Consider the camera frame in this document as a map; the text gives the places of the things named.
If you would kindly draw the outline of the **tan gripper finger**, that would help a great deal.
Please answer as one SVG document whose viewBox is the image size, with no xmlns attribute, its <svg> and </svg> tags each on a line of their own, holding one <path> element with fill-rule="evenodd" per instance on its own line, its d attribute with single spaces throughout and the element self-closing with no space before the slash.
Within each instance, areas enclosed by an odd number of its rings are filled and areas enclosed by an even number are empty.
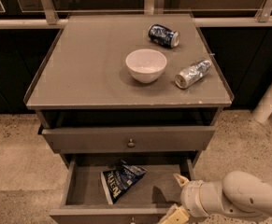
<svg viewBox="0 0 272 224">
<path fill-rule="evenodd" d="M 174 174 L 174 177 L 175 179 L 177 180 L 179 186 L 183 189 L 184 187 L 186 187 L 189 183 L 190 183 L 190 180 L 183 176 L 183 175 L 180 175 L 180 174 Z"/>
<path fill-rule="evenodd" d="M 173 204 L 157 224 L 186 224 L 189 219 L 189 213 L 182 206 Z"/>
</svg>

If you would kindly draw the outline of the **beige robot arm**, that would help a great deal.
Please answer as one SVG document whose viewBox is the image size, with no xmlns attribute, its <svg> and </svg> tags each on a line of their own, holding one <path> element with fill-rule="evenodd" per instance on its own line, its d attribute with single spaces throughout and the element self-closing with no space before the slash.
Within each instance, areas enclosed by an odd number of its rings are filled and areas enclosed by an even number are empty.
<svg viewBox="0 0 272 224">
<path fill-rule="evenodd" d="M 224 110 L 208 148 L 193 162 L 193 176 L 177 176 L 180 205 L 163 222 L 218 214 L 257 221 L 272 217 L 272 106 L 264 97 L 256 109 Z"/>
</svg>

